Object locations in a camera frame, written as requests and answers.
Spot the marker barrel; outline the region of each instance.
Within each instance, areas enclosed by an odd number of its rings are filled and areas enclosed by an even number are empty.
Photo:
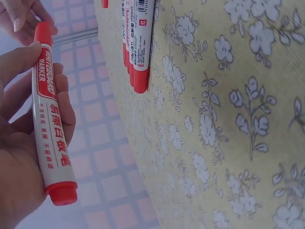
[[[123,60],[124,60],[125,67],[127,67],[127,62],[126,62],[126,13],[125,13],[125,0],[122,0],[122,39],[123,39]]]
[[[134,91],[147,90],[155,0],[135,0]]]
[[[133,79],[133,53],[134,53],[134,6],[135,0],[129,0],[129,12],[130,12],[130,20],[128,25],[128,34],[129,34],[129,75],[130,75],[130,82],[134,85]]]
[[[77,201],[77,183],[57,102],[48,22],[37,25],[35,40],[42,46],[38,62],[32,69],[33,119],[39,165],[46,193],[54,205],[63,206]]]
[[[127,73],[130,75],[130,8],[129,8],[130,0],[125,0],[125,12],[126,12],[126,64],[127,64]],[[130,77],[130,85],[133,86],[133,77]]]

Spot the red marker end cap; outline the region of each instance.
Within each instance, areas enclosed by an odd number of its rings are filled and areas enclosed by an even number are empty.
[[[129,64],[130,85],[134,87],[133,65]]]
[[[77,184],[75,182],[60,182],[49,186],[49,195],[54,205],[65,206],[77,201]]]
[[[148,78],[149,78],[149,68],[145,71],[133,70],[134,78],[134,91],[138,94],[143,94],[146,92],[148,87]]]
[[[102,7],[108,8],[108,0],[102,0]]]
[[[127,63],[126,63],[126,44],[123,43],[123,59],[124,59],[124,65],[125,67],[127,67]]]
[[[47,21],[39,22],[35,30],[35,41],[52,46],[51,28]]]

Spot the finger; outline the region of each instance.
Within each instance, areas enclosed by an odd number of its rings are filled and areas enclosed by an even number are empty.
[[[4,87],[18,74],[35,65],[41,53],[41,45],[34,42],[29,47],[17,48],[0,56],[0,79]]]
[[[21,0],[6,0],[2,1],[6,11],[8,12],[10,16],[10,20],[14,25],[14,31],[19,31],[26,20],[26,8],[22,4]]]
[[[55,87],[57,94],[59,94],[60,92],[68,92],[69,90],[68,77],[65,76],[64,74],[56,75]]]
[[[37,24],[39,23],[39,21],[35,18],[32,12],[27,13],[26,22],[33,30],[35,30]]]
[[[21,77],[4,92],[0,115],[9,121],[31,95],[31,72]]]
[[[13,23],[10,20],[10,16],[7,13],[7,11],[0,14],[0,26],[14,39],[21,42],[24,46],[29,46],[31,43],[33,43],[34,37],[31,37],[27,34],[28,25],[25,24],[23,26],[23,30],[14,32]]]
[[[54,25],[52,16],[46,11],[40,0],[34,1],[32,10],[35,15],[41,19],[41,21],[48,21],[50,24]]]
[[[53,70],[54,70],[54,75],[62,74],[63,65],[61,63],[54,63],[53,64]]]
[[[72,140],[76,124],[75,113],[71,106],[68,92],[59,93],[57,98],[59,111],[61,114],[63,132],[65,134],[67,145],[69,145]]]
[[[24,115],[16,119],[11,127],[15,132],[21,132],[25,134],[30,134],[34,131],[34,120],[33,120],[33,111],[32,106]]]

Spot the pink floor tile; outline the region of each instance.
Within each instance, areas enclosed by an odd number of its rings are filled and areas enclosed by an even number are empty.
[[[101,82],[101,86],[104,96],[113,94],[110,81]]]
[[[78,199],[84,207],[93,206],[101,203],[99,192],[95,182],[78,183]]]
[[[130,148],[129,144],[119,146],[119,150],[120,150],[120,155],[121,155],[123,164],[125,166],[135,164],[134,155],[133,155],[132,149]]]
[[[94,71],[92,68],[80,71],[80,82],[88,83],[94,81]]]
[[[149,197],[138,200],[138,205],[145,221],[152,221],[157,218]]]
[[[139,170],[128,172],[127,176],[133,193],[139,193],[146,190]]]
[[[97,28],[99,25],[98,25],[96,19],[90,19],[90,20],[88,20],[88,26],[90,29],[93,29],[93,28]]]
[[[107,68],[106,68],[106,65],[98,67],[98,68],[97,68],[97,72],[98,72],[99,77],[100,77],[101,79],[107,78],[107,77],[109,76],[109,75],[108,75]]]
[[[127,196],[126,188],[121,175],[103,179],[102,186],[108,201]]]
[[[118,229],[124,229],[138,224],[131,204],[111,208],[111,212]]]
[[[76,50],[77,65],[79,68],[88,67],[92,65],[90,49],[88,47],[78,48]]]
[[[105,149],[95,152],[94,159],[99,172],[107,172],[118,167],[113,149]]]
[[[70,28],[68,25],[57,26],[58,36],[67,35],[70,33]]]
[[[73,47],[72,43],[63,44],[63,45],[61,45],[61,51],[65,51],[67,49],[71,49],[72,47]]]
[[[105,124],[93,126],[89,128],[91,146],[110,142],[107,127]]]
[[[121,120],[112,121],[111,125],[116,139],[122,139],[126,137],[125,130]]]
[[[64,66],[65,72],[74,70],[73,52],[72,51],[62,52],[61,63]]]
[[[73,138],[69,145],[69,152],[75,152],[86,149],[85,134],[83,130],[74,131]]]
[[[110,229],[105,212],[98,211],[86,214],[88,229]]]
[[[94,122],[103,119],[103,111],[100,103],[94,103],[84,107],[87,122]]]
[[[72,29],[74,32],[79,32],[85,30],[86,26],[85,23],[80,21],[80,22],[75,22],[72,24]]]
[[[76,126],[81,125],[81,111],[79,108],[74,108],[75,118],[76,118]]]
[[[87,17],[94,16],[95,15],[94,4],[93,3],[87,4],[86,11],[87,11]]]
[[[72,105],[78,104],[79,100],[78,100],[76,89],[69,90],[69,98],[70,98],[70,102]]]
[[[106,107],[107,107],[108,114],[110,116],[118,115],[119,114],[119,110],[117,108],[116,100],[115,99],[108,99],[106,101]]]
[[[71,158],[74,175],[77,179],[92,176],[92,169],[88,155]]]
[[[74,5],[74,4],[77,4],[77,3],[81,3],[81,0],[69,0],[70,5]]]
[[[75,86],[75,75],[74,74],[66,74],[68,78],[68,83],[70,87]]]
[[[92,99],[96,99],[99,97],[99,93],[96,85],[90,85],[81,88],[81,96],[83,101],[88,101]]]
[[[72,20],[82,19],[84,17],[82,6],[70,8],[70,17]]]
[[[54,20],[55,24],[66,23],[68,21],[67,11],[64,9],[54,12]]]
[[[65,1],[63,0],[52,0],[53,8],[59,8],[65,6]]]

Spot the leaf pattern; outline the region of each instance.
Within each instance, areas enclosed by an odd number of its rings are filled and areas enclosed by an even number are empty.
[[[271,114],[269,105],[276,105],[277,99],[271,95],[265,96],[264,86],[258,88],[257,79],[254,76],[249,78],[248,84],[245,84],[245,92],[248,97],[247,100],[243,98],[239,90],[231,91],[229,99],[234,107],[244,107],[250,116],[250,121],[248,121],[243,114],[238,114],[236,117],[236,125],[240,131],[250,136],[249,157],[252,160],[254,151],[267,153],[269,150],[266,143],[257,143],[256,139],[258,136],[265,137],[268,135],[269,119],[265,115]],[[255,100],[258,100],[259,105],[253,105]],[[260,110],[265,115],[257,117],[256,114]]]
[[[220,143],[228,142],[229,139],[222,133],[222,128],[216,126],[217,113],[215,106],[220,107],[220,101],[217,94],[213,93],[213,87],[218,85],[218,82],[204,73],[204,80],[201,85],[207,89],[202,96],[208,101],[202,101],[202,106],[199,105],[197,99],[193,97],[194,104],[199,108],[200,117],[200,134],[199,139],[203,142],[203,146],[210,146],[214,148],[213,151],[213,164],[221,163],[224,160],[224,153],[221,150]]]

